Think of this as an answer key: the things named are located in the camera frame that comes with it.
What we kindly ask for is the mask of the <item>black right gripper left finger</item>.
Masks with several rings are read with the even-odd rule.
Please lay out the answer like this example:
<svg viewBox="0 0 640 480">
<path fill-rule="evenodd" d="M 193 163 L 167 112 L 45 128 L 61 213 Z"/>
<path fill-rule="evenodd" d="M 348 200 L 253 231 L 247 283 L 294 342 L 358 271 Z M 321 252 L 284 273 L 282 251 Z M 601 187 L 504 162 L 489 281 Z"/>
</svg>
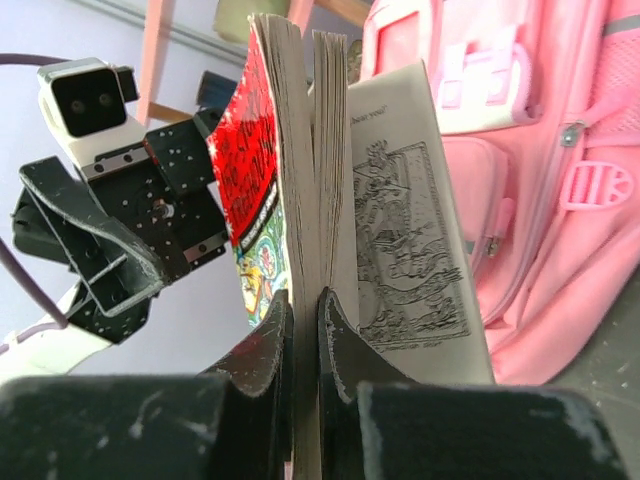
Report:
<svg viewBox="0 0 640 480">
<path fill-rule="evenodd" d="M 281 479 L 289 444 L 277 292 L 259 326 L 196 376 L 57 376 L 1 390 L 5 479 Z"/>
</svg>

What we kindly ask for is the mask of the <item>pale green mug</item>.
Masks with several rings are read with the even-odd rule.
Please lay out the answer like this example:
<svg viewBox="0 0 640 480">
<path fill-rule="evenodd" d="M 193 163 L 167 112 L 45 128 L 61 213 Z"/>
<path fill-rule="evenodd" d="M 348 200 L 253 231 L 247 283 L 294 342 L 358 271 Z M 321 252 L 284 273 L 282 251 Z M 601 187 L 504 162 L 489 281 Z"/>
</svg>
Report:
<svg viewBox="0 0 640 480">
<path fill-rule="evenodd" d="M 248 17 L 255 11 L 253 0 L 219 0 L 213 29 L 219 37 L 234 43 L 245 43 L 249 35 Z"/>
</svg>

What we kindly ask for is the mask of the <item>dark blue mug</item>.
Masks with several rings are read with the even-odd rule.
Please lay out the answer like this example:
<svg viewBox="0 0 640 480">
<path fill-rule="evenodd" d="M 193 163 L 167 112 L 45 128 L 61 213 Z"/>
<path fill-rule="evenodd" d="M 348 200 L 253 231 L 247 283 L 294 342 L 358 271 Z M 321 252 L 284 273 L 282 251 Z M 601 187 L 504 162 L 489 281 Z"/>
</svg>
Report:
<svg viewBox="0 0 640 480">
<path fill-rule="evenodd" d="M 224 109 L 236 90 L 237 82 L 210 71 L 204 71 L 196 94 L 201 108 Z"/>
</svg>

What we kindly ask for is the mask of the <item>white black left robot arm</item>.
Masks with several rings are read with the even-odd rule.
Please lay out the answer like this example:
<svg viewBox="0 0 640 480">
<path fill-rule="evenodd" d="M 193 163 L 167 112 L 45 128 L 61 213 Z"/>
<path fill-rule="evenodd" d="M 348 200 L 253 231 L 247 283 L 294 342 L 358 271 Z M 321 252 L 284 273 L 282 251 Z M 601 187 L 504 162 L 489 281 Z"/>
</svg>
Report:
<svg viewBox="0 0 640 480">
<path fill-rule="evenodd" d="M 79 278 L 46 316 L 1 344 L 1 378 L 63 375 L 131 337 L 164 288 L 224 252 L 227 232 L 210 192 L 206 138 L 217 109 L 150 131 L 71 175 L 46 158 L 23 166 L 13 217 L 16 247 Z"/>
</svg>

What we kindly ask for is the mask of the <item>red colourful comic book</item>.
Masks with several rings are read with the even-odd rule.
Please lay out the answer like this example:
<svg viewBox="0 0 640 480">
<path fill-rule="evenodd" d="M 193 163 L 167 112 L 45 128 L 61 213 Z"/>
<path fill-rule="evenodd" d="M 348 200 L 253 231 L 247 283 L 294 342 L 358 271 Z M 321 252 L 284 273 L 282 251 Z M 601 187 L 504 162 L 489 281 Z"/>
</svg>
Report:
<svg viewBox="0 0 640 480">
<path fill-rule="evenodd" d="M 420 383 L 493 382 L 425 67 L 358 87 L 345 39 L 248 18 L 243 77 L 208 137 L 250 322 L 279 292 L 293 312 L 280 391 L 298 479 L 319 479 L 323 290 L 357 337 Z"/>
</svg>

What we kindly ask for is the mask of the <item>pink three-tier wooden shelf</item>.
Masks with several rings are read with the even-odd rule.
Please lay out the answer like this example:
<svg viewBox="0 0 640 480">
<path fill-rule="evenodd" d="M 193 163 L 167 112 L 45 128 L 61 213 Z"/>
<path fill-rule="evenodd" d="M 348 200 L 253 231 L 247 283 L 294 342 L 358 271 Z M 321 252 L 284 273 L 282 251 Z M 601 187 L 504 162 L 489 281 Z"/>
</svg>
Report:
<svg viewBox="0 0 640 480">
<path fill-rule="evenodd" d="M 157 81 L 155 76 L 161 68 L 166 54 L 163 41 L 171 37 L 178 43 L 201 51 L 213 58 L 243 66 L 246 54 L 238 44 L 226 44 L 212 36 L 176 26 L 172 22 L 174 1 L 145 1 L 141 10 L 143 20 L 143 49 L 140 77 L 141 100 L 137 108 L 137 119 L 146 125 L 151 118 L 166 120 L 177 113 L 156 113 L 160 107 L 153 107 Z M 336 14 L 348 23 L 362 28 L 370 10 L 366 1 L 290 1 L 287 18 L 296 24 L 301 33 L 307 28 L 314 6 Z"/>
</svg>

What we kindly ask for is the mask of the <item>pink student backpack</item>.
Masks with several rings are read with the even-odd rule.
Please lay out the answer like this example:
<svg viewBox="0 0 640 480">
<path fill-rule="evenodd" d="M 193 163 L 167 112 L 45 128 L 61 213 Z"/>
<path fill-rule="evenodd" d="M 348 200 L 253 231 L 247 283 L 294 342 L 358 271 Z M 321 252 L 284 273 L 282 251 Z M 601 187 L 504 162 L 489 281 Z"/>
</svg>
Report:
<svg viewBox="0 0 640 480">
<path fill-rule="evenodd" d="M 543 384 L 639 262 L 639 5 L 375 2 L 361 78 L 417 60 L 494 377 Z"/>
</svg>

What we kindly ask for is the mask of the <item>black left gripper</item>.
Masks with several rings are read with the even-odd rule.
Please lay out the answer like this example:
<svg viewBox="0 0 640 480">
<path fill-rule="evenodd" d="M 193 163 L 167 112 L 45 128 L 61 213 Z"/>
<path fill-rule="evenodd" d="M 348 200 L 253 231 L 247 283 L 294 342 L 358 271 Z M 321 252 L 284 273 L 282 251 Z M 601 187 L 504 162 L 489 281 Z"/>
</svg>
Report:
<svg viewBox="0 0 640 480">
<path fill-rule="evenodd" d="M 14 244 L 78 276 L 62 310 L 70 324 L 120 343 L 146 323 L 164 288 L 224 253 L 205 143 L 221 116 L 201 109 L 99 155 L 76 177 L 56 157 L 20 168 Z"/>
</svg>

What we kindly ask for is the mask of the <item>patterned ceramic bowl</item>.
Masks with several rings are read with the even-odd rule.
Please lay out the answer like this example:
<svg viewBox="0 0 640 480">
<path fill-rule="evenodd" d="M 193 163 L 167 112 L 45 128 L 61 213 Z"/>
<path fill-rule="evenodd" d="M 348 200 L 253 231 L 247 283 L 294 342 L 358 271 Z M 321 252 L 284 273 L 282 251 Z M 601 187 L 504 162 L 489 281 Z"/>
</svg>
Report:
<svg viewBox="0 0 640 480">
<path fill-rule="evenodd" d="M 347 83 L 352 85 L 359 81 L 362 64 L 362 40 L 354 40 L 347 51 Z"/>
</svg>

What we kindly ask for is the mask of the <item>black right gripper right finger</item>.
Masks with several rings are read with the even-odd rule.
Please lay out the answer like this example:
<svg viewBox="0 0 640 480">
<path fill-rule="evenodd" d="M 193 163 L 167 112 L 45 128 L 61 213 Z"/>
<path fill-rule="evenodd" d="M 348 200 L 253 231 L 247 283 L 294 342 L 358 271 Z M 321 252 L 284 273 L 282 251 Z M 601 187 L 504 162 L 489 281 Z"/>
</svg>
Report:
<svg viewBox="0 0 640 480">
<path fill-rule="evenodd" d="M 386 361 L 325 289 L 317 309 L 327 479 L 624 479 L 603 418 L 548 388 L 434 386 Z"/>
</svg>

